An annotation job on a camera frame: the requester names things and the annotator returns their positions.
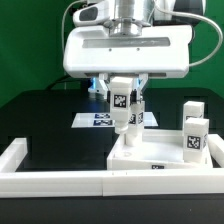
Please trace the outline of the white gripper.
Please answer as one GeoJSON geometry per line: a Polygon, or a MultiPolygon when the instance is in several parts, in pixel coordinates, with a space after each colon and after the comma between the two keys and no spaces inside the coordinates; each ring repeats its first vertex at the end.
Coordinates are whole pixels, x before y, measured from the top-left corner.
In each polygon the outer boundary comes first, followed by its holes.
{"type": "Polygon", "coordinates": [[[137,37],[112,37],[103,26],[78,27],[67,39],[63,66],[78,78],[98,76],[98,93],[110,101],[109,75],[133,78],[131,103],[140,104],[151,78],[182,78],[189,71],[189,25],[145,27],[137,37]]]}

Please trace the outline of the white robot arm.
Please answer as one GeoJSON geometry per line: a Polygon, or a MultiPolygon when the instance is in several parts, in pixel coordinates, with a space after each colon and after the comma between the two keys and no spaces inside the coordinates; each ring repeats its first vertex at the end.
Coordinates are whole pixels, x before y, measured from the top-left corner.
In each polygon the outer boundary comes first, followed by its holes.
{"type": "Polygon", "coordinates": [[[63,66],[74,78],[109,81],[111,106],[140,100],[135,79],[182,78],[190,67],[189,44],[206,0],[87,0],[73,14],[63,66]]]}

